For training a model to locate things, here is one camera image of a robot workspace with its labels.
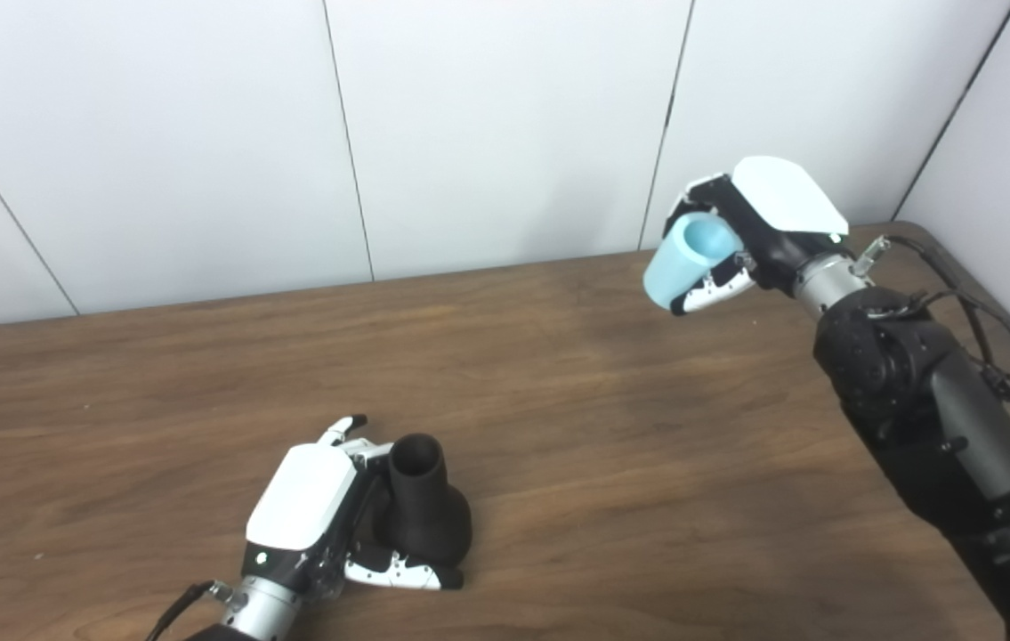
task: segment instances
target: wooden table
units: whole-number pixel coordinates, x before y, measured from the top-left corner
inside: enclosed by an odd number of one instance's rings
[[[468,587],[351,584],[294,641],[1002,638],[841,418],[797,304],[673,318],[647,259],[0,326],[0,638],[139,641],[189,581],[237,579],[281,456],[359,411],[372,441],[442,442]],[[903,248],[875,276],[936,289]]]

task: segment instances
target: blue cup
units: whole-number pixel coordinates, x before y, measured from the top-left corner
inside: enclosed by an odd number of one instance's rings
[[[719,216],[701,211],[680,216],[643,272],[643,289],[655,305],[671,309],[671,301],[737,251],[741,238]]]

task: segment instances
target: cable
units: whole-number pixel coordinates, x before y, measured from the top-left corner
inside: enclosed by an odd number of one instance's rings
[[[916,255],[919,255],[920,259],[923,259],[927,263],[927,266],[931,268],[932,272],[935,272],[939,280],[943,281],[944,285],[947,285],[947,289],[960,289],[960,279],[956,279],[955,273],[951,271],[951,266],[948,266],[947,260],[944,260],[943,256],[940,256],[938,252],[928,250],[923,244],[907,236],[893,236],[890,234],[884,237],[890,243],[906,246],[916,252]],[[980,345],[980,356],[984,357],[985,362],[994,362],[994,354],[991,351],[988,336],[984,331],[984,324],[981,323],[980,317],[976,313],[977,306],[973,305],[971,301],[964,299],[961,299],[961,305],[964,307],[964,315],[968,316],[968,324],[972,326],[972,334],[976,336],[976,342]]]
[[[204,583],[189,584],[188,590],[184,594],[181,594],[179,600],[172,602],[169,609],[161,615],[159,620],[156,620],[153,632],[149,632],[149,636],[145,637],[145,641],[156,641],[156,638],[160,637],[161,633],[167,630],[172,625],[172,622],[176,621],[176,618],[183,614],[184,610],[187,610],[189,606],[199,601],[199,598],[207,594],[208,590],[212,590],[215,583],[215,580],[205,580]]]

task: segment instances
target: black bottle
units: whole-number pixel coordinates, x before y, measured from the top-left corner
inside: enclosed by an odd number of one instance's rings
[[[378,543],[427,563],[457,567],[473,543],[469,503],[448,485],[440,443],[429,434],[407,434],[390,450],[390,495],[378,498]]]

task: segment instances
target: panel seam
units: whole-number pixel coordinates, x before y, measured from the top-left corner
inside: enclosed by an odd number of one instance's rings
[[[355,165],[355,143],[350,141],[350,127],[346,122],[346,102],[342,99],[342,82],[338,78],[338,58],[334,55],[334,37],[330,33],[330,11],[326,9],[326,0],[322,1],[322,18],[326,23],[326,41],[330,44],[330,66],[334,69],[334,88],[338,90],[338,111],[342,114],[342,132],[346,135],[346,155],[350,161],[350,178],[355,180],[355,201],[359,206],[359,222],[363,224],[363,244],[366,245],[366,260],[371,268],[371,282],[375,282],[374,256],[371,255],[371,235],[366,228],[366,215],[363,214],[363,192],[359,188],[359,172]]]
[[[66,304],[70,306],[70,309],[73,310],[75,316],[81,316],[82,315],[81,310],[78,309],[77,305],[74,305],[73,299],[70,298],[70,292],[67,292],[65,287],[62,287],[62,281],[58,280],[58,275],[54,273],[54,269],[49,268],[49,263],[45,261],[45,256],[41,255],[41,251],[38,250],[37,244],[33,243],[33,239],[29,237],[26,228],[23,227],[23,224],[21,224],[21,221],[18,220],[18,217],[15,214],[13,214],[13,210],[12,208],[10,208],[10,204],[4,198],[3,192],[0,192],[0,203],[3,203],[3,208],[5,212],[7,212],[7,215],[10,217],[10,220],[13,222],[13,224],[15,224],[15,227],[18,228],[19,234],[21,234],[21,237],[25,239],[26,244],[29,245],[31,251],[33,251],[33,255],[37,256],[37,260],[38,262],[41,263],[41,268],[45,269],[45,273],[48,274],[49,280],[54,281],[54,285],[55,287],[58,288],[58,292],[62,293],[62,297],[66,300]]]
[[[896,210],[892,212],[892,218],[888,219],[890,222],[895,222],[896,218],[900,215],[900,211],[904,208],[904,204],[908,202],[908,196],[912,195],[912,191],[916,188],[916,183],[919,183],[920,177],[924,174],[924,170],[927,170],[928,163],[931,162],[931,157],[935,154],[936,148],[939,146],[939,142],[943,140],[944,134],[947,133],[947,127],[951,126],[951,121],[955,119],[955,114],[960,113],[960,107],[964,104],[964,99],[968,98],[969,91],[972,90],[972,86],[976,85],[976,80],[980,77],[980,72],[984,70],[984,65],[988,63],[988,58],[991,57],[991,52],[996,48],[996,44],[999,41],[999,37],[1004,33],[1006,28],[1006,23],[1010,21],[1010,8],[1006,9],[1006,16],[1002,19],[999,24],[999,28],[996,29],[996,33],[992,37],[991,41],[988,43],[988,48],[984,51],[984,56],[980,57],[980,63],[976,65],[976,70],[972,71],[972,77],[968,80],[968,85],[964,87],[963,94],[960,94],[960,98],[956,99],[955,105],[951,108],[951,113],[947,114],[947,119],[944,121],[943,126],[939,127],[939,133],[936,133],[935,139],[931,142],[931,148],[928,148],[928,153],[924,154],[924,161],[920,163],[920,167],[916,170],[916,175],[912,178],[912,182],[909,183],[907,190],[904,190],[904,195],[900,197],[900,203],[896,204]]]
[[[647,206],[643,211],[643,223],[639,226],[639,243],[635,248],[643,248],[643,236],[647,234],[647,219],[650,218],[650,204],[654,200],[654,182],[659,180],[659,166],[663,162],[663,146],[667,142],[667,132],[671,128],[671,111],[675,109],[675,93],[679,89],[679,73],[683,71],[683,58],[687,54],[687,36],[691,33],[691,20],[695,15],[696,0],[691,0],[691,8],[687,11],[687,25],[683,29],[683,43],[679,44],[679,61],[675,65],[675,79],[671,81],[671,98],[667,102],[667,116],[663,119],[663,133],[659,137],[659,153],[654,154],[654,171],[650,176],[650,187],[647,191]]]

